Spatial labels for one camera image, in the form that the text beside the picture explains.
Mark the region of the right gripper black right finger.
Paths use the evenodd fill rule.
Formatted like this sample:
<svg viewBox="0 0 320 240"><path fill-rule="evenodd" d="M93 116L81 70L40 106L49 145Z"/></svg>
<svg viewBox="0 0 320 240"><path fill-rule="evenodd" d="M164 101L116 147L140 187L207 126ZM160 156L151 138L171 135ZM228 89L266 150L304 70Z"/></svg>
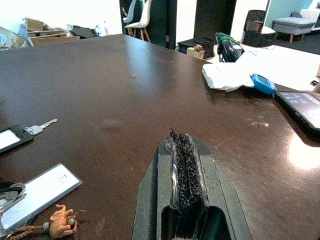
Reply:
<svg viewBox="0 0 320 240"><path fill-rule="evenodd" d="M190 135L184 139L184 238L251 240L239 198L213 156Z"/></svg>

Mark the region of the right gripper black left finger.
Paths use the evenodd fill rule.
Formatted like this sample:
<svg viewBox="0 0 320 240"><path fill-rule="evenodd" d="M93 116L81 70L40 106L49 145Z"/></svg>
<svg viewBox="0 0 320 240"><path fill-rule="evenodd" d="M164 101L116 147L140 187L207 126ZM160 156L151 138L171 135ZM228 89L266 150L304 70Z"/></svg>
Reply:
<svg viewBox="0 0 320 240"><path fill-rule="evenodd" d="M132 239L190 238L190 135L170 130L138 187Z"/></svg>

